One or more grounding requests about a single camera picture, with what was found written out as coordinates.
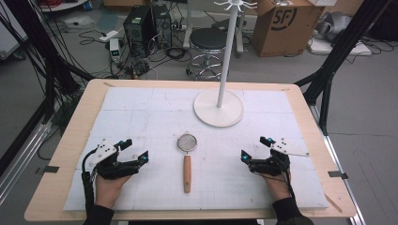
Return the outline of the white gridded mat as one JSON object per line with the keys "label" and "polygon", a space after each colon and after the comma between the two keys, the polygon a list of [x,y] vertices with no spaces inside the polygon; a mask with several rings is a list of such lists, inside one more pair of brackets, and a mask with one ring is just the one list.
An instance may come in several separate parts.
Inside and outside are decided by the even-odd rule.
{"label": "white gridded mat", "polygon": [[[243,210],[266,209],[272,199],[264,180],[240,160],[241,150],[253,158],[268,158],[261,136],[285,138],[305,149],[299,125],[282,91],[239,90],[245,113],[234,126],[214,128],[193,111],[196,89],[124,88],[108,90],[76,166],[64,205],[84,209],[83,170],[89,170],[91,150],[103,139],[115,144],[132,139],[120,161],[148,152],[149,161],[123,187],[118,210]],[[191,192],[183,187],[185,153],[177,139],[189,132],[197,139],[191,156]]]}

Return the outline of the white metal post stand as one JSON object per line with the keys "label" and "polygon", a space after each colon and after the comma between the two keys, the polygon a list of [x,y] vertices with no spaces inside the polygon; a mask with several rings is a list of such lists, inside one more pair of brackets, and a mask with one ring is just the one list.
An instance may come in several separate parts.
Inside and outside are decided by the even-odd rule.
{"label": "white metal post stand", "polygon": [[187,0],[186,30],[183,47],[189,47],[189,37],[193,29],[192,12],[194,10],[205,9],[205,4],[209,1],[212,1],[215,5],[218,6],[225,6],[226,10],[230,12],[227,34],[233,39],[232,43],[236,47],[236,53],[242,54],[244,52],[244,46],[242,41],[242,27],[244,24],[246,11],[250,6],[250,3],[248,3],[246,0]]}

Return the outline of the mesh strainer with wooden handle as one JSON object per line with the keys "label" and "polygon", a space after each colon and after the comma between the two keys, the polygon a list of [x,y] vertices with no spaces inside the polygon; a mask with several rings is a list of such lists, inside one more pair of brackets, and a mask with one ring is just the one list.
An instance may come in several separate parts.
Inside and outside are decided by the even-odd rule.
{"label": "mesh strainer with wooden handle", "polygon": [[191,156],[189,152],[197,146],[197,139],[186,132],[177,139],[177,147],[185,153],[183,160],[183,187],[185,193],[191,192]]}

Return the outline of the aluminium rail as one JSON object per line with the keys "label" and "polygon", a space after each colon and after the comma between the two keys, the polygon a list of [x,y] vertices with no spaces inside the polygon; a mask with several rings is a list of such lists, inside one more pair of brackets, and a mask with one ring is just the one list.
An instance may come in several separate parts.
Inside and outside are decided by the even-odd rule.
{"label": "aluminium rail", "polygon": [[[342,164],[341,164],[341,162],[340,162],[340,159],[337,156],[337,153],[336,153],[336,151],[334,149],[334,146],[333,146],[333,144],[331,142],[331,139],[330,139],[329,135],[328,134],[324,134],[322,129],[320,129],[320,132],[321,132],[322,138],[324,139],[324,143],[325,143],[326,147],[328,148],[329,154],[330,154],[334,164],[337,167],[337,171],[340,171],[342,173],[346,173],[344,168],[343,168],[343,166],[342,166]],[[356,214],[349,219],[350,224],[351,225],[366,225],[365,219],[364,219],[364,217],[362,215],[362,212],[360,211],[360,207],[359,207],[359,205],[357,203],[355,195],[354,195],[354,193],[352,191],[351,186],[349,185],[349,177],[348,177],[348,179],[343,180],[343,182],[344,182],[345,188],[346,188],[346,190],[347,190],[347,192],[349,194],[351,202],[354,204],[355,209],[356,209]]]}
{"label": "aluminium rail", "polygon": [[37,125],[23,141],[16,157],[11,160],[6,172],[0,178],[0,206],[5,202],[10,191],[14,188],[33,156],[43,144],[52,129],[53,123]]}

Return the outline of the round white table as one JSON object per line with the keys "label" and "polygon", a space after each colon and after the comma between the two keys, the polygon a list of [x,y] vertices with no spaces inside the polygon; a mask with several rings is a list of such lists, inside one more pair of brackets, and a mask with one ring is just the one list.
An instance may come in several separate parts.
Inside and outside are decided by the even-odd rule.
{"label": "round white table", "polygon": [[66,0],[62,0],[61,3],[56,6],[40,6],[39,10],[43,12],[61,11],[82,6],[87,1],[88,0],[77,0],[76,2],[67,2]]}

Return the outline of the brown cardboard box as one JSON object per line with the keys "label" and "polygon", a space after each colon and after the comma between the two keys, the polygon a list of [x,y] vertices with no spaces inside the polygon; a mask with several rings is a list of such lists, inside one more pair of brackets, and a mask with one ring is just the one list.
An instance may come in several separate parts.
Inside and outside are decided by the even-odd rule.
{"label": "brown cardboard box", "polygon": [[259,57],[302,54],[324,7],[308,0],[253,0],[258,16],[252,45]]}

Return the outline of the large black computer tower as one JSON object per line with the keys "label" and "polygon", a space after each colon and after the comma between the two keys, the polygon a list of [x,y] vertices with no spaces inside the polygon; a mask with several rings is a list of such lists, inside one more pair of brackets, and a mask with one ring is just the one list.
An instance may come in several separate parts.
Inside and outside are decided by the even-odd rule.
{"label": "large black computer tower", "polygon": [[150,6],[134,6],[123,22],[130,49],[135,55],[149,55],[148,42],[155,36]]}

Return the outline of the grey bundled cover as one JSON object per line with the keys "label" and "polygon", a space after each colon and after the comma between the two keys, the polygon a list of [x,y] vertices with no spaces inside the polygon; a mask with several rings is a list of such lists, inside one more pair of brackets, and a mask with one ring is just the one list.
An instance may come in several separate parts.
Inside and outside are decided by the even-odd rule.
{"label": "grey bundled cover", "polygon": [[318,21],[315,30],[330,43],[336,41],[337,37],[350,24],[351,18],[341,11],[326,12]]}

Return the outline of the black round stool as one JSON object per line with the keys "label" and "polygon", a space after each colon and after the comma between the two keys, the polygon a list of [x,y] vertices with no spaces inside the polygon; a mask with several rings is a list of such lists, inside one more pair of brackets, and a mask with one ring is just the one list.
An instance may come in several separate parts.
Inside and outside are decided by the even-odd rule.
{"label": "black round stool", "polygon": [[190,47],[198,51],[189,62],[186,73],[193,74],[195,80],[211,79],[219,81],[223,61],[219,54],[226,46],[227,34],[217,28],[200,28],[191,32]]}

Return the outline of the white power strip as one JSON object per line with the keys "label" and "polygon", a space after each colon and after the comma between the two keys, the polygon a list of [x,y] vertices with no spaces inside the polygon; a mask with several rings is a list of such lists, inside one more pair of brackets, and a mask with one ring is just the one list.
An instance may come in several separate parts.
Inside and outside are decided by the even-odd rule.
{"label": "white power strip", "polygon": [[115,37],[117,34],[118,34],[118,32],[113,30],[113,31],[106,33],[104,36],[100,37],[99,40],[105,42],[105,41],[109,40],[110,38]]}

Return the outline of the black metal frame stand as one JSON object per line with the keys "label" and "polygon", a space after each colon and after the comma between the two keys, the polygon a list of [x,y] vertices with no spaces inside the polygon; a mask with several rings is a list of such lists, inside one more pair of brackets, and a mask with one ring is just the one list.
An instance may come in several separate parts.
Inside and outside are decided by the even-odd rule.
{"label": "black metal frame stand", "polygon": [[352,48],[358,43],[365,31],[382,13],[391,0],[364,0],[360,8],[352,18],[350,24],[344,30],[341,38],[335,45],[342,47],[344,52],[334,50],[331,52],[322,66],[313,74],[295,82],[301,87],[309,84],[303,96],[308,105],[314,106],[319,95],[322,95],[321,110],[318,115],[318,125],[324,134],[328,134],[329,100],[333,78]]}
{"label": "black metal frame stand", "polygon": [[44,91],[45,98],[23,127],[22,131],[14,139],[8,150],[0,158],[0,177],[5,173],[11,161],[19,153],[22,145],[36,127],[39,120],[44,118],[44,121],[47,122],[50,119],[50,116],[54,112],[55,90],[59,90],[64,95],[75,93],[80,85],[74,81],[71,76],[72,73],[87,81],[95,79],[94,76],[75,67],[60,55],[45,31],[35,7],[29,0],[3,1],[22,30],[26,33],[27,40],[23,40],[23,38],[17,34],[17,31],[5,17],[0,16],[0,22],[6,27],[10,34],[15,37],[26,52],[36,72],[44,77],[46,83]]}

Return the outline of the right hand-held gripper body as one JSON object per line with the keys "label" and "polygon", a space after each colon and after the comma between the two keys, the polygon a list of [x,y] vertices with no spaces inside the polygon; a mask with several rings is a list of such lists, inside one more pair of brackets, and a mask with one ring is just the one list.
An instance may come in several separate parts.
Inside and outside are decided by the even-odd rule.
{"label": "right hand-held gripper body", "polygon": [[252,158],[248,165],[252,173],[265,173],[276,176],[286,172],[290,167],[290,156],[307,157],[309,153],[285,138],[280,138],[269,147],[270,156],[266,159]]}

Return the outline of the white hook stand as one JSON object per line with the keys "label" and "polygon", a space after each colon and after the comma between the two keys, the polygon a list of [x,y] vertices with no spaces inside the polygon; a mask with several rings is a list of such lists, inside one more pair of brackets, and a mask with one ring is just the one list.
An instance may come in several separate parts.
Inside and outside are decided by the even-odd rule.
{"label": "white hook stand", "polygon": [[230,11],[220,86],[218,91],[209,89],[200,93],[193,102],[193,109],[196,116],[205,124],[215,128],[229,128],[236,125],[244,115],[244,103],[241,98],[234,92],[226,90],[237,15],[243,8],[257,8],[257,4],[247,0],[225,0],[221,3],[216,2],[216,5],[227,5],[226,10]]}

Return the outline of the black tape strip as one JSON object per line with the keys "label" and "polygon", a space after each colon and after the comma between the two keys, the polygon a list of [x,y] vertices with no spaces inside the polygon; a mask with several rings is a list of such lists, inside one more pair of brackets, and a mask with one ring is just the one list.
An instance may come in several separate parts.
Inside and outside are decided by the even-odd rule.
{"label": "black tape strip", "polygon": [[345,172],[340,171],[330,171],[328,172],[329,177],[340,177],[343,180],[348,179],[348,175]]}
{"label": "black tape strip", "polygon": [[35,171],[35,174],[43,175],[45,173],[57,173],[58,170],[59,170],[59,167],[56,167],[56,166],[45,166],[43,168],[37,168]]}

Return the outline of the white flat board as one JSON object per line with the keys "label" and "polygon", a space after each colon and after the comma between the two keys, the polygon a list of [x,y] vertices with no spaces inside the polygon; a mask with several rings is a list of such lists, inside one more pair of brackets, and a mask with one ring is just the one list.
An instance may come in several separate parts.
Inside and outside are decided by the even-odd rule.
{"label": "white flat board", "polygon": [[[347,49],[350,51],[349,54],[353,56],[370,56],[372,54],[371,50],[361,41],[355,44],[352,48],[347,47]],[[337,45],[332,47],[331,43],[327,40],[315,37],[311,37],[308,41],[308,50],[310,53],[314,54],[330,54],[334,50],[344,53],[344,49],[342,47],[338,47]]]}

